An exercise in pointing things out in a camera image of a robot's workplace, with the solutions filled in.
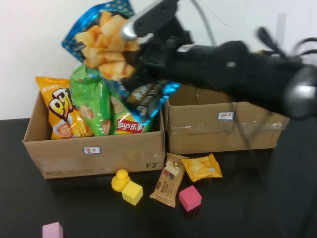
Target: yellow snack packet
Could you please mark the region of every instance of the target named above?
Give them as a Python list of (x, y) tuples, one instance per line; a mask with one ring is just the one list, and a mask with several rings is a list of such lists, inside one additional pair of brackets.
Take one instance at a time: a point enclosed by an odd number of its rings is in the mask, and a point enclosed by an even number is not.
[(51, 139), (93, 136), (70, 97), (70, 80), (36, 77), (45, 105), (49, 109)]
[(196, 159), (182, 159), (182, 163), (193, 182), (203, 178), (222, 178), (220, 166), (213, 154)]

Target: white wall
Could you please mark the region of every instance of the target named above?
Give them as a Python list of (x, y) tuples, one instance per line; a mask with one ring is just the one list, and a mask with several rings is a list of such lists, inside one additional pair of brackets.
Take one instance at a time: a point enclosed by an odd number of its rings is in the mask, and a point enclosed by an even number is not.
[[(139, 12), (154, 0), (132, 0)], [(61, 46), (72, 24), (102, 0), (5, 0), (1, 2), (0, 119), (27, 118), (38, 93), (35, 76), (69, 78), (75, 59)], [(317, 36), (316, 0), (198, 0), (217, 43), (244, 40), (260, 50), (258, 26), (276, 33), (279, 13), (286, 13), (284, 48)], [(202, 21), (189, 0), (180, 0), (178, 16), (197, 44), (209, 45)]]

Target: yellow rubber duck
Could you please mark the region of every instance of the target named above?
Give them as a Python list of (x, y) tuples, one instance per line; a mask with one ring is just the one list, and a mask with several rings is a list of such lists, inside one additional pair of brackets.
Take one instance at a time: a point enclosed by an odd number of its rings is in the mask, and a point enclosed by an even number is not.
[(116, 175), (112, 178), (111, 186), (114, 191), (122, 192), (124, 187), (130, 182), (128, 172), (124, 169), (118, 170)]

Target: green lay's chip bag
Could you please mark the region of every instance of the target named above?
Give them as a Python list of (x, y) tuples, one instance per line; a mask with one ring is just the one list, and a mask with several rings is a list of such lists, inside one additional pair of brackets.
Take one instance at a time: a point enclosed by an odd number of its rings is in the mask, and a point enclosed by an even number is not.
[(147, 125), (139, 124), (132, 117), (131, 112), (120, 102), (119, 96), (109, 91), (111, 105), (111, 135), (143, 133), (151, 131), (153, 120)]
[(71, 78), (71, 97), (84, 121), (96, 136), (109, 135), (111, 110), (109, 90), (96, 69), (84, 64), (77, 67)]
[(153, 120), (147, 125), (137, 123), (96, 69), (82, 64), (74, 70), (70, 82), (73, 104), (96, 136), (151, 131)]

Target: small pink block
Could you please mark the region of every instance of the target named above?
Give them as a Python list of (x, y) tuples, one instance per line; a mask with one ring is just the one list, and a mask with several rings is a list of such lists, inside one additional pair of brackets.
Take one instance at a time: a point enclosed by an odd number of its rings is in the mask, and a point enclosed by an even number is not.
[(186, 211), (198, 207), (202, 203), (202, 196), (192, 185), (179, 193), (179, 201), (183, 204)]
[(59, 222), (43, 226), (42, 238), (63, 238), (63, 228)]

